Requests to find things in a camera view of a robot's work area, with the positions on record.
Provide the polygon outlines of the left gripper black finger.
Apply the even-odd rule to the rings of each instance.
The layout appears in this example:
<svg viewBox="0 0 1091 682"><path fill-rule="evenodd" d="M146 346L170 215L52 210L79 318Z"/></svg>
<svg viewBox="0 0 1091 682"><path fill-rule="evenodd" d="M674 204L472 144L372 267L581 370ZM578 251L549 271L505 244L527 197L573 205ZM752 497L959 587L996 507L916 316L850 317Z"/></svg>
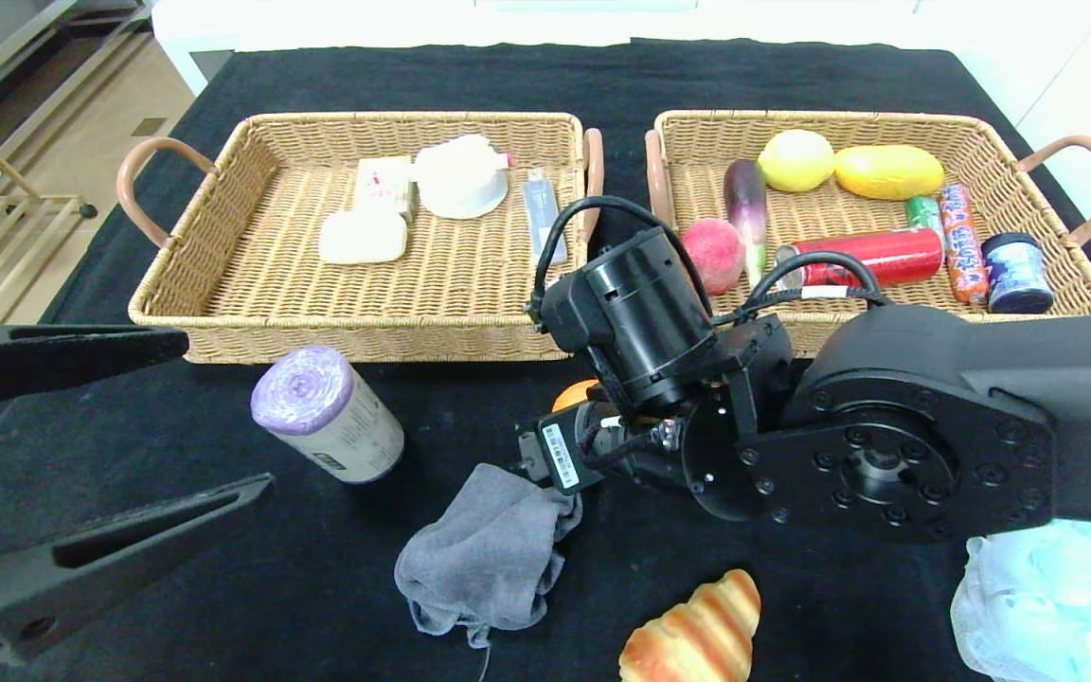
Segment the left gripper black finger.
<svg viewBox="0 0 1091 682"><path fill-rule="evenodd" d="M182 330L137 325L0 325L0 403L173 361Z"/></svg>
<svg viewBox="0 0 1091 682"><path fill-rule="evenodd" d="M255 518L269 474L155 502L0 553L0 665L29 665Z"/></svg>

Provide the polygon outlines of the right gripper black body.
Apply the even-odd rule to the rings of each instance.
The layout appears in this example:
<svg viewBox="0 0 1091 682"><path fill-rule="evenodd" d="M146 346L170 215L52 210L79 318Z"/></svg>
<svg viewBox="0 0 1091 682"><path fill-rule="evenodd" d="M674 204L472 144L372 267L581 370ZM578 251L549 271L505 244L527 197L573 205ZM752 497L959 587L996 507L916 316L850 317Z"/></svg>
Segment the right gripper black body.
<svg viewBox="0 0 1091 682"><path fill-rule="evenodd" d="M622 415L610 402L584 400L546 415L536 436L551 484L568 496L594 487L618 469L624 441Z"/></svg>

